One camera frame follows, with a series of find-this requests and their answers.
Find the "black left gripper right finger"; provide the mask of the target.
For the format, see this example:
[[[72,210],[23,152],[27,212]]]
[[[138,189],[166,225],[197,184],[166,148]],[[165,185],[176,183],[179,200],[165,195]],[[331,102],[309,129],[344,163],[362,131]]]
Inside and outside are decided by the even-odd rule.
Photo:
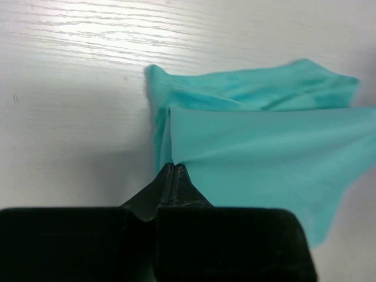
[[[317,281],[303,228],[284,209],[214,207],[166,164],[154,217],[157,281]]]

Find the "teal t shirt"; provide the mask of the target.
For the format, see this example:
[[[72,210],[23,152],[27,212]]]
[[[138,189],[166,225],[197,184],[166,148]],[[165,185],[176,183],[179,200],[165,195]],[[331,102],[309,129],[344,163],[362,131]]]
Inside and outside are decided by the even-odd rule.
[[[145,75],[155,168],[184,165],[215,206],[293,212],[312,247],[375,165],[375,107],[351,106],[352,76],[308,59],[199,76],[151,65]]]

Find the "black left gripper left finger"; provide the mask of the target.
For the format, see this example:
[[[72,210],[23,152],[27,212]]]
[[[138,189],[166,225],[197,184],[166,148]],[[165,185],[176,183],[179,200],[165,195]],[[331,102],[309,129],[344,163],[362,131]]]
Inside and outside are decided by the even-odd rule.
[[[1,210],[1,280],[154,281],[152,220],[172,174],[118,207]]]

